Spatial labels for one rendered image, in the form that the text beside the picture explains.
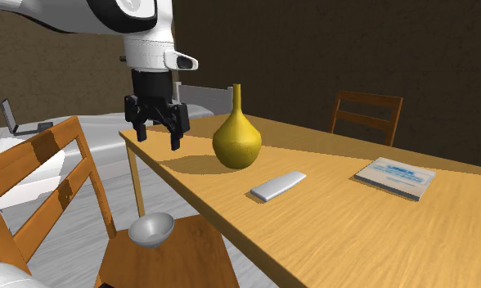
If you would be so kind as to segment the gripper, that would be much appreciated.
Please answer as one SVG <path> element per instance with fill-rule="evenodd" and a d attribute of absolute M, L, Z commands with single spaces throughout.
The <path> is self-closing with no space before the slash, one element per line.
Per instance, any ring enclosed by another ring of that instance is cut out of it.
<path fill-rule="evenodd" d="M 146 140 L 145 122 L 157 119 L 170 132 L 171 149 L 180 147 L 183 134 L 190 130 L 189 115 L 185 103 L 171 104 L 173 96 L 172 73 L 142 72 L 131 70 L 134 95 L 124 97 L 125 120 L 133 125 L 137 133 L 137 140 Z"/>

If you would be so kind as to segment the white bed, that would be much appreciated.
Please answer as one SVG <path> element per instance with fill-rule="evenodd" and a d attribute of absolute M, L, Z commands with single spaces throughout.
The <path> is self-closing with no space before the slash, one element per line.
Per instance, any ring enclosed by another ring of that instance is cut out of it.
<path fill-rule="evenodd" d="M 187 104 L 191 119 L 228 114 L 232 110 L 231 87 L 219 89 L 179 84 L 177 99 Z M 100 178 L 106 180 L 130 173 L 125 141 L 119 135 L 121 130 L 132 127 L 125 121 L 124 113 L 80 115 L 79 122 Z M 1 196 L 0 209 L 35 200 L 54 191 L 81 159 L 77 143 L 71 142 Z"/>

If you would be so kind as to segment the yellow long-necked vase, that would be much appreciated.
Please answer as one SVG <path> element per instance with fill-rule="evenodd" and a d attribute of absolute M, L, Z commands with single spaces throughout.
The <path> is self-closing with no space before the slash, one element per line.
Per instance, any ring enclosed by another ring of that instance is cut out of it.
<path fill-rule="evenodd" d="M 229 169 L 249 167 L 262 145 L 260 132 L 247 120 L 241 109 L 241 86 L 232 86 L 232 112 L 214 133 L 213 149 L 221 164 Z"/>

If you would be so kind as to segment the grey bowl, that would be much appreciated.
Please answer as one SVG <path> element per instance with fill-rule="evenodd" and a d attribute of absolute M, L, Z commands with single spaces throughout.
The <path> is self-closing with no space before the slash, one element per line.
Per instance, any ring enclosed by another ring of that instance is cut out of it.
<path fill-rule="evenodd" d="M 128 229 L 128 236 L 136 245 L 155 248 L 163 244 L 174 228 L 175 220 L 167 213 L 156 212 L 140 217 Z"/>

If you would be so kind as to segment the grey flat remote control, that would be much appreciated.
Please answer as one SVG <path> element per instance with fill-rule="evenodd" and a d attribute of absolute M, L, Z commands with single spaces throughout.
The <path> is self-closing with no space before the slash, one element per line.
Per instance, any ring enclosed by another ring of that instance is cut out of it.
<path fill-rule="evenodd" d="M 285 191 L 288 191 L 306 177 L 307 175 L 304 173 L 293 171 L 252 188 L 250 193 L 260 200 L 268 202 Z"/>

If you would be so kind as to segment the orange-brown wooden chair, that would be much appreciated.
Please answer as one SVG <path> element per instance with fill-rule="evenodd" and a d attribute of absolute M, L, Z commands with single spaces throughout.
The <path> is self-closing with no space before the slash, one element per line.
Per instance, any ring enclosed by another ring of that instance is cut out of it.
<path fill-rule="evenodd" d="M 174 219 L 172 233 L 155 248 L 136 245 L 128 229 L 116 230 L 77 117 L 0 154 L 0 197 L 72 141 L 81 161 L 16 233 L 0 214 L 0 288 L 47 288 L 27 264 L 86 180 L 109 237 L 94 288 L 239 288 L 221 233 L 201 215 Z"/>

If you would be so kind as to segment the dark brown wooden chair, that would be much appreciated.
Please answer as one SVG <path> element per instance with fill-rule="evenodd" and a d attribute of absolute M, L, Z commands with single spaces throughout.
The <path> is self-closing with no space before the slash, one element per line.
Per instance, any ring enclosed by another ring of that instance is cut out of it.
<path fill-rule="evenodd" d="M 341 101 L 351 101 L 373 106 L 388 107 L 392 109 L 391 117 L 389 120 L 386 120 L 367 115 L 360 115 L 353 112 L 347 112 L 339 108 Z M 338 91 L 335 97 L 335 104 L 333 105 L 329 133 L 334 132 L 336 120 L 342 119 L 355 124 L 361 124 L 385 131 L 386 137 L 384 144 L 386 146 L 392 146 L 402 109 L 402 103 L 402 97 L 392 97 L 363 92 Z"/>

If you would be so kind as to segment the light wooden table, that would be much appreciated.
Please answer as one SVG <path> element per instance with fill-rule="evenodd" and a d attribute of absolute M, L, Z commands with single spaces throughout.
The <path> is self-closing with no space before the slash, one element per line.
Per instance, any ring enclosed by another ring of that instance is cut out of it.
<path fill-rule="evenodd" d="M 127 146 L 277 285 L 287 288 L 481 288 L 481 167 L 251 117 L 258 158 L 228 169 L 193 119 L 179 149 L 162 126 Z M 384 157 L 436 173 L 419 201 L 356 179 Z M 250 190 L 307 175 L 264 202 Z"/>

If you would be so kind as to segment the pale blue and white book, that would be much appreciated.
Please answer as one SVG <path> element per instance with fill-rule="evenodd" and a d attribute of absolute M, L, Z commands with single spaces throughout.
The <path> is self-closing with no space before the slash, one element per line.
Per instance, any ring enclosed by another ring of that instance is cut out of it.
<path fill-rule="evenodd" d="M 353 176 L 408 199 L 419 201 L 436 173 L 417 166 L 379 157 Z"/>

